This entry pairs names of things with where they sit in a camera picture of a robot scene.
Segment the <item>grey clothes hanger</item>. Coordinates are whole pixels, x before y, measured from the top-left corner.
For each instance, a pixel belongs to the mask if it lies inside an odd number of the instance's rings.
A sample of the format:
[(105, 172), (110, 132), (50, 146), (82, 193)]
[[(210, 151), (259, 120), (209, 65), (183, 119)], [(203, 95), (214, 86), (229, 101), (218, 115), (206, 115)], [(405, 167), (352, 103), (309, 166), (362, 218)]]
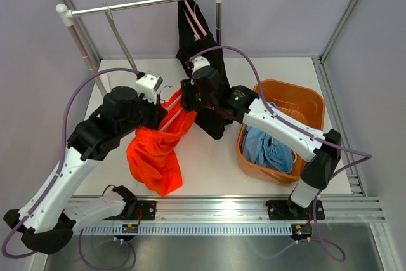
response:
[(110, 28), (122, 50), (122, 52), (124, 53), (124, 56), (126, 57), (126, 60), (128, 61), (130, 67), (135, 71), (138, 72), (138, 68), (133, 60), (133, 57), (131, 56), (128, 47), (126, 46), (126, 43), (124, 42), (122, 36), (120, 35), (118, 28), (114, 22), (114, 17), (112, 14), (112, 11), (110, 9), (110, 6), (108, 6), (106, 3), (104, 3), (104, 5), (107, 7), (107, 11), (105, 12), (105, 16), (107, 18), (108, 24), (110, 25)]

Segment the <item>light blue shorts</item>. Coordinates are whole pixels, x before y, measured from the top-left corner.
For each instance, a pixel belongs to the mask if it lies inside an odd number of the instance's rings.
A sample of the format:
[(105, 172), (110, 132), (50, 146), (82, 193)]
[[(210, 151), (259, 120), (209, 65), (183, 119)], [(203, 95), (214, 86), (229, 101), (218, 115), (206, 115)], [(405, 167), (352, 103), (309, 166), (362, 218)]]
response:
[(293, 169), (292, 150), (258, 128), (246, 126), (242, 142), (243, 157), (258, 166), (289, 174)]

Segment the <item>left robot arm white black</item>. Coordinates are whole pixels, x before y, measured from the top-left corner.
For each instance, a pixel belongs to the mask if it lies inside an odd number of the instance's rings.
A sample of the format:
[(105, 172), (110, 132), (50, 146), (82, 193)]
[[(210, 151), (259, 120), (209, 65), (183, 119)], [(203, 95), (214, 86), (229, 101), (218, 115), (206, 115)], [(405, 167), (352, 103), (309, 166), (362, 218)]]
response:
[(21, 241), (31, 252), (55, 254), (74, 232), (93, 223), (110, 217), (132, 218), (137, 198), (122, 185), (76, 208), (66, 205), (122, 138), (141, 127), (157, 129), (166, 114), (154, 89), (113, 88), (67, 138), (60, 161), (35, 196), (24, 207), (6, 212), (3, 219), (11, 231), (22, 233)]

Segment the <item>orange shorts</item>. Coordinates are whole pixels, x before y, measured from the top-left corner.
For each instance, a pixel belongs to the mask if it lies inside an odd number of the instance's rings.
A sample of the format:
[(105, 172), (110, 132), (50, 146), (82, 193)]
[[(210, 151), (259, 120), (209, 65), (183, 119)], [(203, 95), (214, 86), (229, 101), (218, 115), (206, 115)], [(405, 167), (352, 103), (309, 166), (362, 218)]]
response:
[(137, 129), (126, 150), (133, 178), (162, 197), (182, 187), (181, 168), (174, 150), (196, 116), (196, 112), (183, 109), (166, 131)]

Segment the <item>pink hanger with black shorts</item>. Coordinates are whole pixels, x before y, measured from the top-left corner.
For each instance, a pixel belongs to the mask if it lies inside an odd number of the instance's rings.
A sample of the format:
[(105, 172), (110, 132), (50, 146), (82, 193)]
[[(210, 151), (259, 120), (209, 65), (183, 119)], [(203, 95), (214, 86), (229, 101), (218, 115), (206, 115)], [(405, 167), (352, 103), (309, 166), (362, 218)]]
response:
[(201, 40), (203, 37), (207, 36), (207, 31), (197, 16), (197, 0), (193, 0), (193, 6), (191, 6), (189, 0), (184, 0), (183, 4), (185, 6), (183, 12), (193, 32), (194, 39), (196, 41)]

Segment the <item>black shorts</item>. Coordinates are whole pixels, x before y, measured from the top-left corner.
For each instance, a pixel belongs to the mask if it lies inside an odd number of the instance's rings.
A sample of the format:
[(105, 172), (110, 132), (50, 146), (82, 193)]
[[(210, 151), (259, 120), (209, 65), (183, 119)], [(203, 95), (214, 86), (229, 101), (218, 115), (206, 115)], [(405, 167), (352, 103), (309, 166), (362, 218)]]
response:
[[(189, 59), (198, 52), (217, 45), (199, 5), (194, 0), (177, 2), (178, 52), (180, 61), (187, 77), (192, 76), (192, 69), (187, 66)], [(195, 124), (215, 140), (222, 138), (225, 126), (230, 120), (222, 118), (213, 110), (204, 109), (197, 112)]]

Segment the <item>pink hanger with orange shorts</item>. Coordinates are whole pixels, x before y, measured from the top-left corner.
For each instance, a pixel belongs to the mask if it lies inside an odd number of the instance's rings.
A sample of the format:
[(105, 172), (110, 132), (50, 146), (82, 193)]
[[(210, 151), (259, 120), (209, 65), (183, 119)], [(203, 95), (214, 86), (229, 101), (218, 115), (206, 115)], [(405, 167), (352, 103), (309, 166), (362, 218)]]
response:
[(168, 101), (165, 101), (163, 106), (167, 111), (167, 115), (163, 118), (159, 131), (166, 131), (171, 123), (181, 114), (183, 107), (181, 106), (182, 90), (176, 90)]

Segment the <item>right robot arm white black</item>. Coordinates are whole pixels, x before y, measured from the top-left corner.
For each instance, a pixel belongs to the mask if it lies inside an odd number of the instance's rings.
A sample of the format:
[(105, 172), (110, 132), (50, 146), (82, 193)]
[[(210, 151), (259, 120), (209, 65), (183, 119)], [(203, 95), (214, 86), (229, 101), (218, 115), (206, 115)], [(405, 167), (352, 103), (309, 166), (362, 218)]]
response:
[(260, 129), (293, 149), (306, 165), (287, 200), (284, 216), (298, 219), (316, 213), (313, 200), (327, 188), (341, 160), (339, 132), (332, 129), (324, 133), (300, 123), (272, 107), (255, 91), (243, 85), (230, 86), (208, 65), (197, 69), (190, 79), (182, 80), (181, 92), (187, 112), (213, 111), (224, 119)]

